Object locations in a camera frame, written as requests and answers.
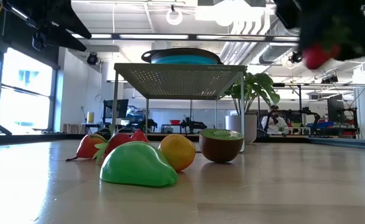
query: ductwork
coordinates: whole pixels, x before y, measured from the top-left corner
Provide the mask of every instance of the ductwork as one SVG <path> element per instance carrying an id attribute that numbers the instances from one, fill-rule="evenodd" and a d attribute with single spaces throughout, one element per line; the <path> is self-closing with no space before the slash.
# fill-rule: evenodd
<path id="1" fill-rule="evenodd" d="M 299 35 L 298 29 L 287 30 L 281 22 L 275 24 L 273 28 L 270 29 L 269 35 Z M 257 57 L 259 54 L 258 62 L 263 65 L 270 65 L 277 61 L 280 56 L 288 52 L 292 47 L 286 45 L 278 45 L 277 43 L 261 43 L 258 44 L 251 52 L 251 57 L 246 61 L 247 63 L 252 62 L 254 57 Z"/>

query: computer screen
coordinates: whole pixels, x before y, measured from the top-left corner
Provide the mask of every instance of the computer screen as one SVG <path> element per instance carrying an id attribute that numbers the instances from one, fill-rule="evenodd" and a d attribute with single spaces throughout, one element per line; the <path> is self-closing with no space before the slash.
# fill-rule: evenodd
<path id="1" fill-rule="evenodd" d="M 329 121 L 334 121 L 337 123 L 345 122 L 345 115 L 340 109 L 344 109 L 344 102 L 327 99 Z"/>
<path id="2" fill-rule="evenodd" d="M 104 100 L 104 118 L 112 118 L 113 115 L 113 100 Z M 118 100 L 117 118 L 126 118 L 128 100 Z"/>

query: ceiling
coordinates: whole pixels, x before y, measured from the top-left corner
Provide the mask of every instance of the ceiling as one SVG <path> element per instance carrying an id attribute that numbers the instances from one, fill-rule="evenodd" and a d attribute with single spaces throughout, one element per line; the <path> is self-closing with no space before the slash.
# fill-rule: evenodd
<path id="1" fill-rule="evenodd" d="M 91 33 L 158 33 L 158 34 L 278 34 L 278 35 L 292 35 L 298 34 L 298 31 L 283 30 L 284 27 L 280 27 L 278 19 L 274 16 L 274 5 L 268 4 L 266 9 L 262 8 L 258 13 L 247 13 L 247 19 L 250 22 L 245 23 L 238 29 L 236 24 L 230 26 L 220 26 L 218 22 L 214 21 L 217 17 L 233 16 L 234 13 L 230 13 L 230 9 L 226 8 L 220 11 L 212 11 L 212 13 L 201 14 L 201 18 L 205 19 L 196 20 L 196 13 L 199 13 L 200 7 L 197 7 L 197 0 L 178 1 L 174 2 L 175 10 L 182 12 L 182 21 L 178 25 L 171 25 L 167 19 L 167 12 L 170 10 L 170 3 L 157 2 L 162 6 L 154 5 L 155 1 L 149 2 L 137 2 L 128 3 L 128 1 L 115 1 L 107 3 L 106 1 L 90 0 L 90 1 L 77 1 L 72 0 L 72 7 L 81 21 L 87 26 Z M 170 18 L 175 19 L 176 12 L 171 13 Z M 228 52 L 228 48 L 225 42 L 190 42 L 190 41 L 131 41 L 131 40 L 82 40 L 82 42 L 88 46 L 96 45 L 117 45 L 125 57 L 123 62 L 141 63 L 141 55 L 151 49 L 171 48 L 171 47 L 196 47 L 205 50 L 209 50 L 221 56 L 222 58 L 228 58 L 228 55 L 237 60 L 241 58 L 241 62 L 238 64 L 248 65 L 250 69 L 255 72 L 266 71 L 275 82 L 286 83 L 320 83 L 321 78 L 327 75 L 337 74 L 340 83 L 349 83 L 353 79 L 354 68 L 365 62 L 365 58 L 353 60 L 350 62 L 337 62 L 332 61 L 323 66 L 318 71 L 310 71 L 303 65 L 294 65 L 288 62 L 288 58 L 291 55 L 292 46 L 280 47 L 279 53 L 281 55 L 277 57 L 271 64 L 266 65 L 250 65 L 252 58 L 264 54 L 268 49 L 265 49 L 267 44 L 250 44 L 250 49 L 246 55 L 239 55 L 239 50 L 244 46 L 243 44 L 232 45 L 232 49 Z M 111 58 L 112 49 L 98 54 L 103 58 Z"/>

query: shelf leg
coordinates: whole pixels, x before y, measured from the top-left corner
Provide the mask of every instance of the shelf leg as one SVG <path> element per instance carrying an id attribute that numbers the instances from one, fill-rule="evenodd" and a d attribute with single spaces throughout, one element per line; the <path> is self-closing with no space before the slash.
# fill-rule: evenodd
<path id="1" fill-rule="evenodd" d="M 215 122 L 214 122 L 214 128 L 216 129 L 217 128 L 217 98 L 215 98 Z"/>
<path id="2" fill-rule="evenodd" d="M 149 99 L 146 99 L 145 134 L 147 138 L 147 120 L 149 119 Z"/>
<path id="3" fill-rule="evenodd" d="M 244 131 L 245 131 L 245 127 L 244 127 L 244 73 L 241 72 L 240 73 L 240 95 L 241 95 L 241 99 L 240 99 L 240 115 L 241 115 L 241 121 L 242 121 L 242 134 L 243 134 L 243 146 L 242 149 L 240 150 L 241 152 L 244 152 L 244 150 L 246 149 L 246 141 L 245 139 L 245 135 L 244 135 Z"/>
<path id="4" fill-rule="evenodd" d="M 116 81 L 114 82 L 114 92 L 113 92 L 112 135 L 118 130 L 118 128 L 116 129 L 117 117 L 118 117 L 118 86 L 119 86 L 118 75 L 116 73 Z"/>

